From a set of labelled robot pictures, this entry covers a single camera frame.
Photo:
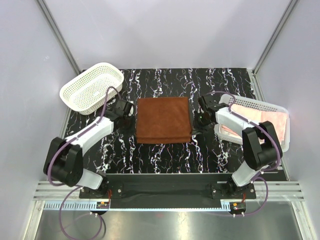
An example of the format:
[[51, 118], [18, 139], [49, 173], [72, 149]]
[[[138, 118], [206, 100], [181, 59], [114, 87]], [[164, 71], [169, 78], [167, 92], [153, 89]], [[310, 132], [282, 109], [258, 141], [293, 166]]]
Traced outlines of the brown towel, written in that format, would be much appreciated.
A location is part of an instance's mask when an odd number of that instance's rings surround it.
[[192, 138], [187, 97], [137, 100], [136, 141], [139, 144], [188, 143]]

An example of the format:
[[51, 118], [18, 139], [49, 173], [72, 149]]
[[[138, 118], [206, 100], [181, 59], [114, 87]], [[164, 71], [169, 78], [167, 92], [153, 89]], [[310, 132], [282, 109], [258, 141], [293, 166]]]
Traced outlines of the pink towel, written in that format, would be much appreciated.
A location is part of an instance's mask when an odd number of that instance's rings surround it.
[[289, 117], [287, 113], [278, 111], [263, 111], [238, 104], [233, 104], [231, 110], [237, 114], [240, 114], [246, 119], [255, 121], [257, 123], [263, 123], [265, 121], [271, 122], [275, 128], [279, 143], [281, 144], [285, 140], [286, 124]]

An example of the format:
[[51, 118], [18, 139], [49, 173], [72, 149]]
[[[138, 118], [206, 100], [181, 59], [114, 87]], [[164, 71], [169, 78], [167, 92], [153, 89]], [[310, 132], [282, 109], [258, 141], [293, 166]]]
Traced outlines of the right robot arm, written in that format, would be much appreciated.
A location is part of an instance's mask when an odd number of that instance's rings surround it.
[[270, 121], [256, 123], [232, 110], [237, 98], [228, 94], [232, 102], [215, 103], [207, 93], [198, 98], [200, 112], [194, 115], [194, 134], [204, 133], [211, 124], [220, 124], [230, 128], [241, 136], [244, 162], [231, 175], [225, 185], [228, 195], [239, 198], [245, 188], [252, 184], [263, 172], [276, 169], [283, 156], [282, 148], [274, 125]]

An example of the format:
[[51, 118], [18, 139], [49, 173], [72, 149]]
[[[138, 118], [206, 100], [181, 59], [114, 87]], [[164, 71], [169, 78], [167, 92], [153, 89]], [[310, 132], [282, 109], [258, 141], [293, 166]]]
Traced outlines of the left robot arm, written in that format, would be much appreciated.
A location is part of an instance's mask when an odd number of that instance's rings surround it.
[[106, 180], [101, 174], [84, 168], [85, 153], [104, 137], [116, 131], [126, 131], [134, 122], [135, 105], [118, 99], [111, 111], [104, 111], [91, 124], [79, 132], [66, 137], [54, 138], [49, 146], [43, 173], [54, 186], [81, 186], [89, 188], [97, 198], [108, 193]]

